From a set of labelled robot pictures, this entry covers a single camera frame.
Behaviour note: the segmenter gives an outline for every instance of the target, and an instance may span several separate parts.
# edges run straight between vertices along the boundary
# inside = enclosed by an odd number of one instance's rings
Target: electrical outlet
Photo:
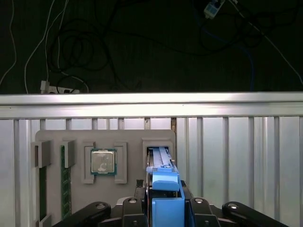
[[[58,90],[59,90],[59,94],[68,94],[71,91],[73,91],[73,89],[66,88],[66,87],[58,87]],[[53,94],[53,93],[57,94],[58,93],[57,87],[55,87],[55,86],[49,86],[48,90],[47,90],[47,93],[49,93],[49,94]],[[74,90],[72,93],[73,94],[79,94],[80,91],[79,90]]]
[[[206,18],[214,19],[225,0],[211,0],[204,9],[204,14]]]
[[[71,92],[73,94],[79,94],[79,90],[74,90],[72,88],[67,88],[67,87],[55,87],[55,86],[49,86],[48,81],[41,81],[41,86],[40,86],[41,94],[70,94]]]

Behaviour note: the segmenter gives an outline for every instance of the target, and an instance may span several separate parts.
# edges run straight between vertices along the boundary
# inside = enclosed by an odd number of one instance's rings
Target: silver screw
[[[236,204],[233,204],[233,203],[228,204],[228,206],[232,209],[237,209],[238,208],[238,206]]]
[[[203,202],[203,199],[197,198],[197,199],[195,199],[195,201],[196,201],[197,203],[202,203],[202,202]]]
[[[97,209],[103,209],[105,206],[102,204],[102,203],[100,203],[100,204],[98,204],[97,206],[96,206],[96,208]]]
[[[136,203],[136,202],[137,202],[137,199],[134,199],[134,198],[129,200],[129,203]]]

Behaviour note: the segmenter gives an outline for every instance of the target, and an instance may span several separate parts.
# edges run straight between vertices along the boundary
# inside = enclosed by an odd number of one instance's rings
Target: aluminum rail
[[[303,115],[303,93],[0,96],[0,119],[300,115]]]
[[[5,95],[0,105],[303,102],[303,92]]]

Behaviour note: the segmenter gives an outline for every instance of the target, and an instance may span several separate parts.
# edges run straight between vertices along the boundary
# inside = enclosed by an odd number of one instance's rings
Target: white cable
[[[244,15],[240,12],[240,10],[238,9],[238,7],[236,6],[236,4],[238,3],[237,0],[228,0],[238,11],[238,13],[240,14],[241,17],[244,17]],[[301,84],[303,85],[303,80],[300,76],[300,74],[298,73],[297,70],[295,70],[295,68],[291,65],[291,63],[286,59],[286,57],[282,54],[282,52],[279,50],[279,48],[262,32],[260,31],[260,29],[258,29],[256,26],[254,26],[252,23],[248,22],[254,29],[256,29],[258,32],[260,32],[266,39],[267,41],[278,51],[278,53],[281,55],[281,57],[284,59],[284,61],[288,64],[288,66],[295,72],[295,74],[297,74],[297,76],[299,77],[299,80],[301,82]]]
[[[11,6],[12,6],[12,14],[11,14],[11,19],[10,19],[10,23],[9,23],[9,32],[10,32],[10,36],[11,36],[11,40],[13,42],[13,49],[14,49],[14,54],[15,54],[15,60],[14,63],[11,65],[11,67],[3,74],[1,80],[0,80],[0,86],[4,80],[4,78],[6,77],[6,75],[8,74],[9,71],[11,71],[11,69],[15,66],[16,62],[17,62],[17,51],[16,51],[16,45],[15,45],[15,39],[14,39],[14,35],[13,32],[11,30],[11,26],[13,24],[13,20],[14,20],[14,16],[15,16],[15,5],[14,5],[14,0],[11,0]]]
[[[33,57],[34,53],[37,51],[38,47],[41,45],[41,43],[43,42],[43,40],[45,38],[46,31],[47,31],[47,28],[48,28],[49,17],[51,15],[54,3],[55,3],[55,0],[53,0],[53,2],[51,4],[51,7],[49,8],[49,12],[48,12],[48,17],[47,17],[47,21],[46,21],[46,26],[45,26],[45,31],[44,31],[43,38],[40,40],[40,42],[38,43],[38,45],[36,46],[36,48],[34,49],[34,51],[31,53],[31,55],[29,56],[27,62],[25,63],[25,66],[24,66],[24,86],[25,86],[25,90],[27,91],[27,94],[28,94],[28,89],[27,89],[27,65],[28,65],[30,59]]]
[[[56,16],[56,18],[53,20],[52,24],[49,26],[49,28],[48,28],[48,30],[47,30],[47,33],[46,33],[45,45],[44,45],[44,49],[45,49],[45,58],[46,58],[46,81],[48,81],[48,78],[49,78],[48,65],[47,65],[47,51],[46,51],[48,33],[49,33],[49,30],[52,28],[54,22],[58,19],[58,17],[63,13],[64,10],[62,10],[62,11]]]
[[[68,4],[68,1],[69,0],[66,0],[65,2],[65,6],[64,6],[64,9],[63,9],[63,15],[62,15],[62,18],[61,18],[61,22],[60,22],[60,25],[59,25],[59,30],[61,29],[61,26],[62,26],[62,23],[63,23],[63,19],[64,19],[64,14],[65,14],[65,10],[66,10],[66,7],[67,7],[67,4]],[[58,65],[58,68],[60,69],[60,37],[58,36],[58,57],[57,57],[57,65]],[[61,73],[65,76],[69,76],[67,73],[61,71]],[[72,78],[74,79],[77,79],[78,81],[82,82],[85,86],[86,86],[86,89],[87,89],[87,93],[89,93],[89,87],[88,85],[80,78],[78,77],[74,77],[74,76],[71,76]]]
[[[69,2],[69,0],[66,0],[66,1],[65,1],[65,5],[64,5],[63,10],[62,10],[62,11],[56,16],[56,18],[53,20],[52,24],[50,25],[50,27],[48,28],[47,33],[46,33],[46,38],[45,38],[45,59],[46,59],[46,74],[47,74],[46,81],[48,81],[48,79],[49,79],[49,72],[48,72],[48,65],[47,65],[47,51],[46,51],[48,33],[49,33],[49,30],[50,30],[50,29],[52,28],[52,26],[54,25],[55,21],[58,19],[58,17],[59,17],[61,14],[63,14],[63,15],[62,15],[62,18],[61,18],[60,26],[59,26],[59,30],[61,29],[62,22],[63,22],[63,18],[64,18],[64,14],[65,14],[65,10],[66,10],[66,7],[67,7],[68,2]],[[59,56],[60,56],[60,39],[59,39],[59,37],[58,37],[58,44],[59,44],[59,47],[58,47],[58,48],[59,48],[59,49],[58,49],[58,61],[59,61]],[[78,78],[78,77],[73,77],[73,76],[72,76],[72,78],[77,79],[77,80],[79,80],[80,82],[84,83],[84,81],[83,81],[82,79]],[[88,85],[87,85],[86,83],[84,83],[84,85],[86,86],[87,92],[89,93],[89,87],[88,87]]]

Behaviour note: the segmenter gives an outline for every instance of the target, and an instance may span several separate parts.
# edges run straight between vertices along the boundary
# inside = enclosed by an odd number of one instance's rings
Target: blue cable
[[[193,4],[193,11],[194,11],[195,19],[196,19],[196,21],[197,21],[197,23],[198,23],[198,26],[201,27],[202,25],[201,25],[201,23],[200,23],[199,16],[198,16],[197,11],[196,11],[196,9],[195,9],[195,7],[194,7],[194,0],[192,0],[192,4]],[[218,41],[220,41],[220,42],[222,42],[222,43],[225,43],[225,44],[228,44],[228,43],[229,43],[228,41],[226,41],[226,40],[224,40],[224,39],[222,39],[222,38],[220,38],[220,37],[218,37],[218,36],[216,36],[216,35],[210,33],[210,32],[207,31],[204,27],[202,28],[202,30],[203,30],[207,35],[209,35],[210,37],[212,37],[212,38],[214,38],[214,39],[216,39],[216,40],[218,40]],[[248,58],[249,58],[249,60],[250,60],[250,66],[251,66],[250,91],[253,91],[253,90],[254,90],[254,82],[255,82],[255,68],[254,68],[254,62],[253,62],[253,60],[252,60],[251,53],[250,53],[247,49],[245,49],[244,47],[242,47],[242,46],[235,45],[235,44],[234,44],[233,46],[234,46],[234,47],[237,47],[238,49],[240,49],[240,50],[242,50],[244,53],[246,53],[247,56],[248,56]]]

